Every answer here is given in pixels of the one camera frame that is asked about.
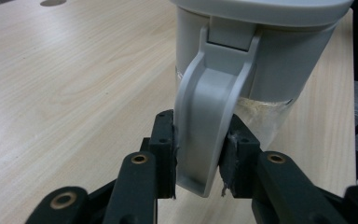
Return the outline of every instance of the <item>table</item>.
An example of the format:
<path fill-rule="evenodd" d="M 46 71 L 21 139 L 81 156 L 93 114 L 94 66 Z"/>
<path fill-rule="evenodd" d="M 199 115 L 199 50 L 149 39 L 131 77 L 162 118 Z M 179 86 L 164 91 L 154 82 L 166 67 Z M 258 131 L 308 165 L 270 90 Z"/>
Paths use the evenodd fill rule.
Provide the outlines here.
<path fill-rule="evenodd" d="M 173 108 L 175 7 L 168 0 L 68 0 L 0 6 L 0 223 L 22 223 L 64 186 L 88 192 Z M 354 184 L 351 13 L 336 29 L 271 149 L 314 184 Z M 250 200 L 177 187 L 160 223 L 253 223 Z"/>

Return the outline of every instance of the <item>plastic container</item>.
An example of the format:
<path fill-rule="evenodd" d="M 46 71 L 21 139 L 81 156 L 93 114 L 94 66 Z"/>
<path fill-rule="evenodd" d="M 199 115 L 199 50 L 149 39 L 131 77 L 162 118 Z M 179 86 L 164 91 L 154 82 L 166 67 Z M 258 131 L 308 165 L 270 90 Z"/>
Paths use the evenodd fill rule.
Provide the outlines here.
<path fill-rule="evenodd" d="M 234 109 L 267 149 L 348 0 L 172 0 L 177 183 L 209 195 Z"/>

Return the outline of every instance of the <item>container lid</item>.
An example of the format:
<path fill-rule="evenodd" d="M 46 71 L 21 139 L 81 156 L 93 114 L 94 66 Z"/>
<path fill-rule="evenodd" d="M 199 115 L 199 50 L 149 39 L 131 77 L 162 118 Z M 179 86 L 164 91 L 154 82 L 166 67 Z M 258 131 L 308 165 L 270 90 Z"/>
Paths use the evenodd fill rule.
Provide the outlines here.
<path fill-rule="evenodd" d="M 352 0 L 171 0 L 200 14 L 254 23 L 312 27 L 337 22 Z"/>

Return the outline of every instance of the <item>light wood tabletop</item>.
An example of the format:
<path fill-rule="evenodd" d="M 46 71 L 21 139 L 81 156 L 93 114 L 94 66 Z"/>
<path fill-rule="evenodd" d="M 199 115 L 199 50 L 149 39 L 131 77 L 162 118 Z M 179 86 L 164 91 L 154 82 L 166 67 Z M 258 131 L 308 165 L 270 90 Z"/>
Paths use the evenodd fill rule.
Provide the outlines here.
<path fill-rule="evenodd" d="M 0 223 L 23 223 L 50 192 L 117 178 L 175 98 L 175 6 L 68 0 L 0 6 Z M 339 24 L 271 149 L 317 186 L 355 181 L 351 13 Z M 250 200 L 177 187 L 159 223 L 253 223 Z"/>

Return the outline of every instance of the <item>wood grain surface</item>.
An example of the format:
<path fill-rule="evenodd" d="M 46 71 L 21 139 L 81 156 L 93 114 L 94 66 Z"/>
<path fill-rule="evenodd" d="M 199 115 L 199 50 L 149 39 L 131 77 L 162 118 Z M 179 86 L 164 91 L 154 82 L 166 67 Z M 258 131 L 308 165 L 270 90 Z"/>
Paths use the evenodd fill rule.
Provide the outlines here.
<path fill-rule="evenodd" d="M 88 192 L 173 108 L 175 7 L 168 0 L 0 6 L 0 223 L 23 223 L 48 193 Z M 354 184 L 351 14 L 340 23 L 271 149 L 318 186 Z M 177 187 L 159 223 L 254 223 L 250 200 Z"/>

